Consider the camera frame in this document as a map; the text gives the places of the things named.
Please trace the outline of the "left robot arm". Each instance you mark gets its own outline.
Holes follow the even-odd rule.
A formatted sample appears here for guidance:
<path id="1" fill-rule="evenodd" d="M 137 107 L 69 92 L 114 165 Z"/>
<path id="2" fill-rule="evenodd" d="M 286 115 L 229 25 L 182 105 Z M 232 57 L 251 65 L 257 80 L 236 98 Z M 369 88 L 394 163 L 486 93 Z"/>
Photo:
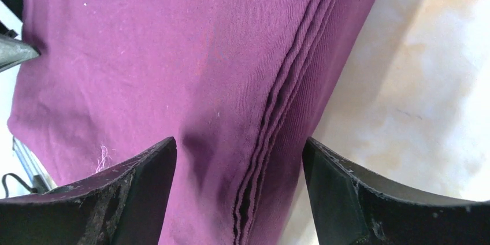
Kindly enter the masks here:
<path id="1" fill-rule="evenodd" d="M 21 21 L 23 0 L 1 0 L 2 3 Z M 1 72 L 40 56 L 40 51 L 22 40 L 16 39 L 18 33 L 1 22 Z"/>

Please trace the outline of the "purple cloth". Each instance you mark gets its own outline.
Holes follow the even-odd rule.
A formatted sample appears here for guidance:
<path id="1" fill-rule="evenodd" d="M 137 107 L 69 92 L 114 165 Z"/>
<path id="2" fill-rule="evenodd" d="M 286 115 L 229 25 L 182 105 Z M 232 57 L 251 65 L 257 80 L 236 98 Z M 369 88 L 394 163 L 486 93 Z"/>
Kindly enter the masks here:
<path id="1" fill-rule="evenodd" d="M 57 184 L 177 142 L 161 244 L 276 244 L 375 0 L 24 0 L 11 133 Z"/>

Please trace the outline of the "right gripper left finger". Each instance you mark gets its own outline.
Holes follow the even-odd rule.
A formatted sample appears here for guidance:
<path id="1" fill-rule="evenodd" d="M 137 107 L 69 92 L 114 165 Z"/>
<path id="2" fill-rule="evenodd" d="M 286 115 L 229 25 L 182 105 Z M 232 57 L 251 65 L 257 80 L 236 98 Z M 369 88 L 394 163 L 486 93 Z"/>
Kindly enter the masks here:
<path id="1" fill-rule="evenodd" d="M 176 169 L 174 138 L 44 194 L 1 200 L 2 244 L 157 244 Z"/>

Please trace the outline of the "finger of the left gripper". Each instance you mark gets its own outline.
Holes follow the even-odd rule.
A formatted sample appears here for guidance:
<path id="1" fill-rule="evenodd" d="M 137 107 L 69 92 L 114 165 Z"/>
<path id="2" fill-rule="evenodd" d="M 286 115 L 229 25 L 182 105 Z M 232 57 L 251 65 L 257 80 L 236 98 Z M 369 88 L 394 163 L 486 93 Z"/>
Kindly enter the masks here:
<path id="1" fill-rule="evenodd" d="M 40 56 L 40 51 L 15 38 L 1 35 L 1 72 Z"/>

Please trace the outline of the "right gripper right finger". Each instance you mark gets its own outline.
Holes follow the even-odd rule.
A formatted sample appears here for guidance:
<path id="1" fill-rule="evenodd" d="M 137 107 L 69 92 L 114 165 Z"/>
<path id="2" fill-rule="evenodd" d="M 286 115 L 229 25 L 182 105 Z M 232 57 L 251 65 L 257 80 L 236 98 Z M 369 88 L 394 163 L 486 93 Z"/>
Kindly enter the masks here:
<path id="1" fill-rule="evenodd" d="M 488 244 L 489 202 L 422 191 L 309 138 L 303 167 L 320 244 Z"/>

